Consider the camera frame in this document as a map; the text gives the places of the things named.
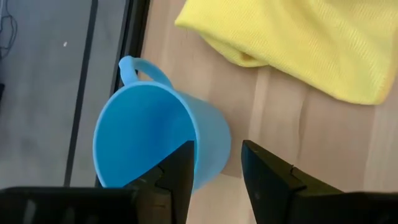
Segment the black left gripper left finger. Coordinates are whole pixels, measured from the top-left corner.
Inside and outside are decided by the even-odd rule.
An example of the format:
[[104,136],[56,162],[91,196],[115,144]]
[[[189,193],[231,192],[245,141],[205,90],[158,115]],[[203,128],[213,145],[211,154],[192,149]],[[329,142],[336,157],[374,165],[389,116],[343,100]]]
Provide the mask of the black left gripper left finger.
[[185,224],[193,189],[187,141],[121,188],[10,187],[0,190],[0,224]]

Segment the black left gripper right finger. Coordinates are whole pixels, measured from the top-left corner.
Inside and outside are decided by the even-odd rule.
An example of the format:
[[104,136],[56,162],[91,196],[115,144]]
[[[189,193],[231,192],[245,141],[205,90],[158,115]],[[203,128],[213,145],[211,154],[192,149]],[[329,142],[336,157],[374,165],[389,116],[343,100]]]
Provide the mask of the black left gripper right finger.
[[397,192],[343,192],[250,140],[241,163],[257,224],[398,224]]

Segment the blue plastic mug with handle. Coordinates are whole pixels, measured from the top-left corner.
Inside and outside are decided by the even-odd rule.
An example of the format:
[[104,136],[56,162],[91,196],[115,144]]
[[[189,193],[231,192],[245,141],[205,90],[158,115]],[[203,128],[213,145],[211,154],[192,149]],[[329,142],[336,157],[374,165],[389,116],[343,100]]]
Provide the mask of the blue plastic mug with handle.
[[119,61],[123,87],[103,107],[93,136],[93,160],[103,187],[123,187],[187,141],[195,143],[193,189],[212,181],[231,152],[222,112],[177,91],[166,74],[143,58]]

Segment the yellow cloth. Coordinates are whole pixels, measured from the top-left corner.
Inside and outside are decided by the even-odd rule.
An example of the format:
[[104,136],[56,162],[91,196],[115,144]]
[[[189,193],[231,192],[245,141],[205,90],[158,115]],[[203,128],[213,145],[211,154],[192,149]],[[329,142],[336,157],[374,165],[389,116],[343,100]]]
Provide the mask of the yellow cloth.
[[348,103],[381,104],[398,72],[398,0],[186,0],[175,25]]

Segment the thin black frame bar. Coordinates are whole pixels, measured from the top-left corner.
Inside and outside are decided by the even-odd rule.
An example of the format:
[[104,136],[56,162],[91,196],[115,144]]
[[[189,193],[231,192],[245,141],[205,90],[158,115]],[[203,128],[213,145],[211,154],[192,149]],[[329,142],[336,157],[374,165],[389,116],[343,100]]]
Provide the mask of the thin black frame bar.
[[90,62],[97,12],[98,12],[98,0],[91,0],[90,16],[89,16],[88,28],[85,39],[85,47],[83,51],[80,79],[79,79],[78,91],[75,102],[75,112],[73,116],[72,131],[70,136],[68,157],[67,157],[64,181],[63,181],[64,187],[69,187],[72,179],[73,163],[75,158],[76,143],[78,138],[78,130],[80,126],[81,110],[85,94],[86,79],[88,75],[88,66]]

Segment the black table edge rail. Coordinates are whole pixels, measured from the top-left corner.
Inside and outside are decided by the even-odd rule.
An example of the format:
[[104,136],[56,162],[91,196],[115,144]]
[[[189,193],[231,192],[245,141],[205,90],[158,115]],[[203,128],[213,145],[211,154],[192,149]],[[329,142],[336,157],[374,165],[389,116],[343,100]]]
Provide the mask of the black table edge rail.
[[118,62],[125,55],[140,57],[150,0],[99,0],[94,62],[99,113],[108,99],[122,87]]

